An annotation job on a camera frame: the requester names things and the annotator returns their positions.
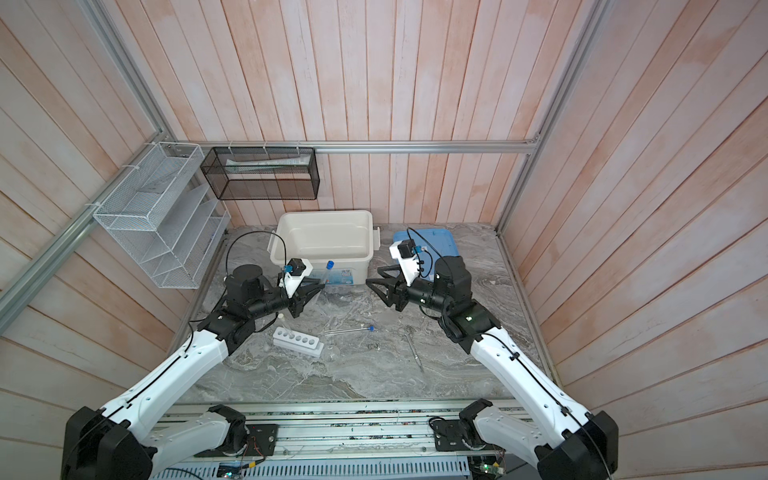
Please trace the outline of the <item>blue capped test tube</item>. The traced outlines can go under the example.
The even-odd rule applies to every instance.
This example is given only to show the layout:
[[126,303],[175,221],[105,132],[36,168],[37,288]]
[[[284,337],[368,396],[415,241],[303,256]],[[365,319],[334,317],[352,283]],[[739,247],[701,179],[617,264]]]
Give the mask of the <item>blue capped test tube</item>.
[[340,334],[346,334],[346,333],[354,333],[354,332],[373,332],[375,331],[375,327],[373,325],[365,326],[365,327],[357,327],[357,328],[349,328],[349,329],[339,329],[339,330],[332,330],[327,333],[327,335],[340,335]]
[[311,260],[312,272],[309,277],[318,280],[322,284],[334,284],[334,266],[332,260]]

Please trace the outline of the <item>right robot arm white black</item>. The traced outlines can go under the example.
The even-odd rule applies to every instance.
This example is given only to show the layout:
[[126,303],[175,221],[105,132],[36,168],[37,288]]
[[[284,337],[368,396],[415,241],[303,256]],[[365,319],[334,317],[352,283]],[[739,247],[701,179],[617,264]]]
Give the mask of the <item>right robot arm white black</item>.
[[548,378],[474,299],[460,256],[437,260],[432,280],[404,263],[381,267],[367,286],[398,311],[413,303],[436,312],[447,338],[486,367],[529,414],[512,417],[479,399],[459,414],[465,447],[493,445],[535,467],[543,479],[609,479],[618,468],[619,429],[606,412],[591,413]]

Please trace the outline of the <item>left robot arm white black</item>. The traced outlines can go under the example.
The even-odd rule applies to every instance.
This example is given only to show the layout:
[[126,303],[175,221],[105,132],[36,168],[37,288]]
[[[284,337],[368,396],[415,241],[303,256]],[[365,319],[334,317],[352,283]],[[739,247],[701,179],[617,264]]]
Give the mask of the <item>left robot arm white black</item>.
[[201,452],[241,456],[250,438],[246,417],[222,404],[164,433],[152,430],[191,386],[257,332],[258,319],[282,310],[298,317],[324,287],[312,270],[308,260],[293,258],[272,285],[259,266],[237,267],[214,310],[176,352],[101,408],[83,407],[70,417],[61,478],[148,479]]

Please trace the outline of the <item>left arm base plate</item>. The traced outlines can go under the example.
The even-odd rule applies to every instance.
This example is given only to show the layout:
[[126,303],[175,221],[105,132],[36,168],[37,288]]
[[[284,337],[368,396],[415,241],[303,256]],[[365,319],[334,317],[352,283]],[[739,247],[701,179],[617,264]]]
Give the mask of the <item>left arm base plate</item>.
[[236,436],[236,455],[255,455],[259,458],[274,455],[279,431],[278,424],[246,423],[244,430],[243,435]]

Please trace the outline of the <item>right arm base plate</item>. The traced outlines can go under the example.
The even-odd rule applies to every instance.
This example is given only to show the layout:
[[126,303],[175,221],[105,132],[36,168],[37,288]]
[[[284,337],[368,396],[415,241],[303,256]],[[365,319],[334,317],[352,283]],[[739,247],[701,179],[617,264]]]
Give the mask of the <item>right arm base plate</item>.
[[473,437],[473,433],[464,420],[448,420],[443,417],[431,417],[428,425],[433,432],[435,449],[439,452],[482,450],[484,444]]

